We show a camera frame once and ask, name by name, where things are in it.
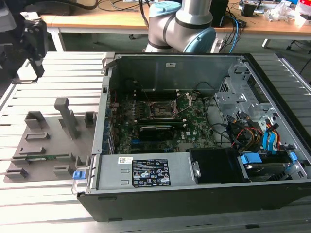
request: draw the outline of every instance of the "motherboard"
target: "motherboard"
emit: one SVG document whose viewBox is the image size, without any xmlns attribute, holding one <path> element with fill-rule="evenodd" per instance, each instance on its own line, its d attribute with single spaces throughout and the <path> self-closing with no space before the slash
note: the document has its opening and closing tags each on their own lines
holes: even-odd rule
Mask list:
<svg viewBox="0 0 311 233">
<path fill-rule="evenodd" d="M 133 93 L 111 104 L 115 154 L 186 152 L 214 147 L 198 93 Z"/>
</svg>

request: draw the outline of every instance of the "floor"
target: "floor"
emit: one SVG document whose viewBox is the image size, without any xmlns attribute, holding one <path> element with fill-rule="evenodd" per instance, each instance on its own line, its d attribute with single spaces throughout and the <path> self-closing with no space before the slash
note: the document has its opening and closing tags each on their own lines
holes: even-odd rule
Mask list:
<svg viewBox="0 0 311 233">
<path fill-rule="evenodd" d="M 99 34 L 98 43 L 92 43 L 91 34 L 81 33 L 64 33 L 63 38 L 67 51 L 116 51 L 116 52 L 141 52 L 148 42 L 146 35 L 134 35 L 135 39 L 130 40 L 128 35 L 122 34 Z M 272 40 L 269 47 L 264 49 L 261 45 L 261 39 L 246 39 L 241 37 L 241 40 L 236 45 L 234 52 L 236 53 L 280 53 L 289 61 L 289 63 L 300 71 L 306 61 L 311 57 L 308 52 L 311 50 L 311 42 L 300 41 L 297 45 L 293 44 L 292 50 L 286 50 L 290 40 Z M 49 51 L 56 51 L 52 40 L 49 40 Z M 18 65 L 21 65 L 21 59 L 18 52 L 10 49 L 9 55 Z M 302 76 L 308 81 L 311 81 L 311 63 L 304 69 Z M 10 79 L 4 77 L 0 72 L 0 97 L 4 94 L 6 88 L 10 84 Z"/>
</svg>

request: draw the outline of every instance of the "power supply label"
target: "power supply label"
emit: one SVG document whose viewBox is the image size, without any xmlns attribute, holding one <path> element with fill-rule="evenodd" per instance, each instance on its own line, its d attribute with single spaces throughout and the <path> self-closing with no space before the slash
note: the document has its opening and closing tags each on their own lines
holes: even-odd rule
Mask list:
<svg viewBox="0 0 311 233">
<path fill-rule="evenodd" d="M 167 159 L 133 160 L 132 172 L 135 188 L 171 185 Z"/>
</svg>

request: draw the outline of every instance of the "desk leg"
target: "desk leg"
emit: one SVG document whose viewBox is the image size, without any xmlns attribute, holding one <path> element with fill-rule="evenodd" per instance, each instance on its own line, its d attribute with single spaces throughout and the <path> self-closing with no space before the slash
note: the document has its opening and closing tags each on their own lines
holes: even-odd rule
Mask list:
<svg viewBox="0 0 311 233">
<path fill-rule="evenodd" d="M 210 52 L 219 53 L 219 50 L 223 45 L 223 41 L 224 41 L 225 37 L 226 37 L 226 33 L 217 33 Z"/>
<path fill-rule="evenodd" d="M 48 28 L 48 32 L 51 33 L 55 48 L 57 52 L 65 52 L 65 43 L 58 28 Z"/>
<path fill-rule="evenodd" d="M 262 44 L 262 47 L 263 47 L 263 48 L 268 47 L 270 41 L 271 41 L 271 39 L 265 39 L 264 42 L 263 42 L 263 44 Z"/>
<path fill-rule="evenodd" d="M 98 37 L 96 33 L 92 33 L 92 41 L 94 44 L 96 44 L 98 42 Z"/>
</svg>

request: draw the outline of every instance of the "blue cable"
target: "blue cable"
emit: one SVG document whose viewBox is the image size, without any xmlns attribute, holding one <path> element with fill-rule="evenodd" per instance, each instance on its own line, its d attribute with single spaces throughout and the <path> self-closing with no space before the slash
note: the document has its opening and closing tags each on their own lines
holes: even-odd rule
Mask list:
<svg viewBox="0 0 311 233">
<path fill-rule="evenodd" d="M 236 43 L 237 43 L 237 38 L 238 38 L 238 34 L 239 34 L 239 23 L 237 22 L 237 20 L 235 18 L 233 18 L 233 17 L 229 17 L 229 18 L 233 19 L 235 21 L 236 26 L 237 26 L 237 32 L 235 33 L 233 45 L 232 45 L 232 48 L 230 49 L 230 52 L 229 52 L 229 53 L 231 53 L 233 51 Z"/>
</svg>

